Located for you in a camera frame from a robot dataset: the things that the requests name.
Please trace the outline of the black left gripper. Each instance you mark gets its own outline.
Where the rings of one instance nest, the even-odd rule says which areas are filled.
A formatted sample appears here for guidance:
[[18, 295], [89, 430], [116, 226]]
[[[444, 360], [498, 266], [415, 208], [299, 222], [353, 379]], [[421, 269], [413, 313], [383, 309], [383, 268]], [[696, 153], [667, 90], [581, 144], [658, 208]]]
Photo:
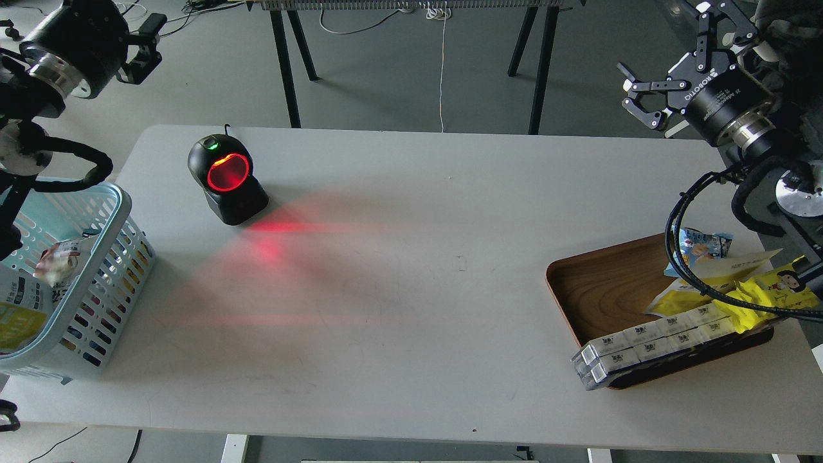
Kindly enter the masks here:
[[[64, 1], [19, 45], [24, 61], [34, 64], [46, 55], [56, 56], [79, 71], [85, 91], [74, 96], [94, 99], [115, 76], [121, 83], [140, 85], [157, 68], [159, 33], [167, 15], [150, 13], [135, 33], [112, 1]], [[138, 47], [126, 61], [127, 46]]]

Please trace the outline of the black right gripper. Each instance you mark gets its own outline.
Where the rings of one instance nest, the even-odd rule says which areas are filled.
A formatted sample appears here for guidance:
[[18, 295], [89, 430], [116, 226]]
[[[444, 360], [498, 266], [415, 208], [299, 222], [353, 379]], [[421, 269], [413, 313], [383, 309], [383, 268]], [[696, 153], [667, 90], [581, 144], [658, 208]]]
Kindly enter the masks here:
[[747, 113], [767, 113], [773, 106], [774, 95], [735, 61], [758, 47], [763, 35], [739, 1], [682, 1], [682, 14], [696, 32], [687, 39], [688, 53], [662, 81], [642, 81], [617, 62], [625, 77], [621, 105], [656, 131], [683, 115], [703, 140], [718, 147], [731, 140], [733, 121]]

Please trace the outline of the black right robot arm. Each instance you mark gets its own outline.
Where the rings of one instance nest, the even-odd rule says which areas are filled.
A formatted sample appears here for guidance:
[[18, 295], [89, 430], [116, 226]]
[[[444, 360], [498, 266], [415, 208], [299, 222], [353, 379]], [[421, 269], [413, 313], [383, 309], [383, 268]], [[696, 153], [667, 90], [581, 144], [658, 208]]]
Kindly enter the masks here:
[[787, 235], [800, 249], [796, 267], [806, 287], [821, 290], [821, 240], [802, 221], [821, 218], [821, 162], [806, 145], [769, 119], [774, 94], [743, 68], [746, 51], [764, 45], [750, 19], [732, 1], [679, 1], [697, 22], [696, 45], [667, 71], [644, 82], [625, 64], [621, 105], [647, 128], [665, 129], [681, 115], [713, 147], [733, 143], [748, 172], [733, 196], [732, 211], [749, 230]]

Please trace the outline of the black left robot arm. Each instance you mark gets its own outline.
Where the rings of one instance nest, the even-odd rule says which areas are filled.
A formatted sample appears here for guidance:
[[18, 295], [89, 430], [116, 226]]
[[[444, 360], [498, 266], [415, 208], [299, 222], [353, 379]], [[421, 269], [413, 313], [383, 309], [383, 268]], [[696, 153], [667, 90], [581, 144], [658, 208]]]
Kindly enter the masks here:
[[[162, 61], [157, 50], [162, 13], [136, 30], [112, 1], [64, 1], [28, 35], [17, 52], [2, 49], [2, 257], [23, 246], [15, 225], [29, 193], [79, 192], [99, 185], [114, 163], [78, 141], [50, 136], [36, 118], [58, 118], [70, 96], [94, 99], [112, 79], [139, 85]], [[92, 163], [78, 181], [41, 181], [55, 153]]]

